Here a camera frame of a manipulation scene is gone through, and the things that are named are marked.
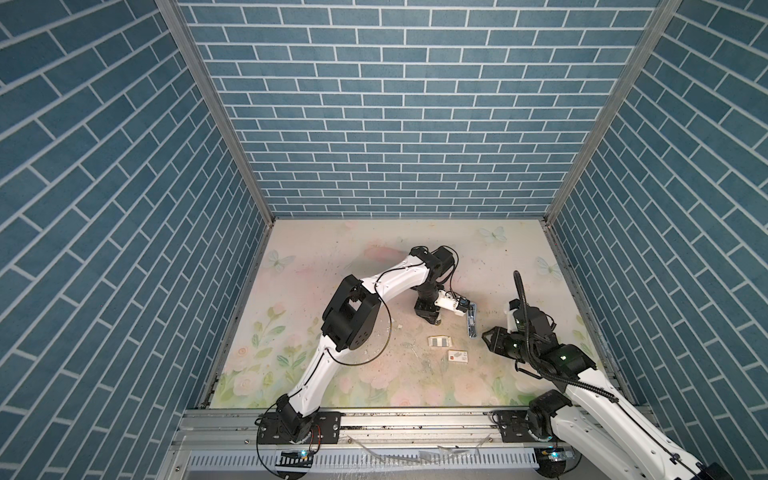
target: robotic arm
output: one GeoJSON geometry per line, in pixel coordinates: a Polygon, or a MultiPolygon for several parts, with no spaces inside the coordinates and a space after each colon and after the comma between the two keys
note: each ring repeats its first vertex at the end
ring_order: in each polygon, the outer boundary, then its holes
{"type": "Polygon", "coordinates": [[[581,349],[559,343],[546,313],[527,304],[517,271],[515,285],[519,300],[510,302],[510,311],[518,331],[496,326],[482,338],[492,352],[513,359],[515,370],[558,387],[529,404],[526,420],[534,437],[568,442],[614,480],[733,480],[717,463],[705,466],[672,442],[610,384],[581,349]],[[519,368],[520,363],[538,374],[519,368]],[[604,431],[572,401],[595,417],[604,431]]]}
{"type": "Polygon", "coordinates": [[[380,274],[361,280],[348,275],[342,280],[323,312],[323,336],[313,358],[296,386],[276,403],[277,415],[294,442],[306,438],[323,393],[344,359],[370,337],[382,303],[386,306],[395,296],[414,289],[419,294],[414,310],[432,325],[440,324],[441,308],[459,315],[472,308],[466,298],[442,288],[455,265],[446,247],[434,252],[414,247],[402,262],[380,274]]]}

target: blue brick wall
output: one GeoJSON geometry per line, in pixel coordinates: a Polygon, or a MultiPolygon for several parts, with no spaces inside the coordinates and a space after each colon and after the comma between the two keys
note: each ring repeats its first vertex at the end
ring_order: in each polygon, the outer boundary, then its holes
{"type": "Polygon", "coordinates": [[[540,217],[656,4],[182,8],[278,217],[540,217]]]}
{"type": "Polygon", "coordinates": [[[0,3],[0,478],[144,478],[263,221],[152,0],[0,3]]]}
{"type": "Polygon", "coordinates": [[[634,393],[768,478],[768,3],[684,0],[555,229],[634,393]]]}

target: brick wallpaper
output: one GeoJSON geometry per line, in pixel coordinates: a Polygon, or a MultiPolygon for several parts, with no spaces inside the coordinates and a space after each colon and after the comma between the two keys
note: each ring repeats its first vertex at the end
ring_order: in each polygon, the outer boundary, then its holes
{"type": "Polygon", "coordinates": [[[152,0],[0,2],[0,478],[144,478],[263,222],[152,0]]]}
{"type": "Polygon", "coordinates": [[[632,390],[768,478],[768,2],[684,0],[556,231],[632,390]]]}
{"type": "Polygon", "coordinates": [[[182,1],[278,217],[540,217],[656,4],[182,1]]]}

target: black mounting plate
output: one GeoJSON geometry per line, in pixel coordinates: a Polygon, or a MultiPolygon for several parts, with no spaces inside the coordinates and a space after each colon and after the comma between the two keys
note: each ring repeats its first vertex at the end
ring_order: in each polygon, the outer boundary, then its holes
{"type": "Polygon", "coordinates": [[[528,431],[528,421],[525,420],[526,413],[528,413],[528,409],[494,410],[491,412],[504,443],[538,442],[528,431]]]}
{"type": "MultiPolygon", "coordinates": [[[[311,427],[311,431],[317,432],[315,425],[320,427],[320,435],[325,445],[339,443],[339,428],[341,427],[341,412],[318,412],[311,427]]],[[[259,445],[292,445],[290,434],[283,427],[283,423],[274,412],[267,413],[261,419],[259,430],[259,445]]]]}

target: floral print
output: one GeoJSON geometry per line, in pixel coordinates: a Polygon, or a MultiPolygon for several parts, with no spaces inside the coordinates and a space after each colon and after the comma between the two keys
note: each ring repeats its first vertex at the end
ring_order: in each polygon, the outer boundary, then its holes
{"type": "MultiPolygon", "coordinates": [[[[314,355],[320,317],[343,277],[373,275],[415,245],[442,244],[461,255],[453,289],[478,304],[480,332],[505,325],[504,305],[517,296],[512,271],[520,270],[528,302],[555,318],[558,338],[598,362],[557,264],[545,260],[553,256],[535,220],[281,220],[270,238],[269,247],[276,248],[268,249],[260,266],[211,408],[272,405],[296,385],[314,355]]],[[[388,302],[394,330],[387,350],[368,365],[341,367],[323,406],[524,405],[552,388],[515,372],[511,360],[490,353],[479,337],[470,339],[465,317],[443,313],[442,324],[432,326],[416,316],[414,302],[415,294],[407,292],[388,302]],[[469,363],[449,362],[448,349],[428,345],[430,335],[451,336],[452,348],[466,350],[469,363]]],[[[382,308],[368,342],[346,361],[377,354],[388,328],[382,308]]]]}

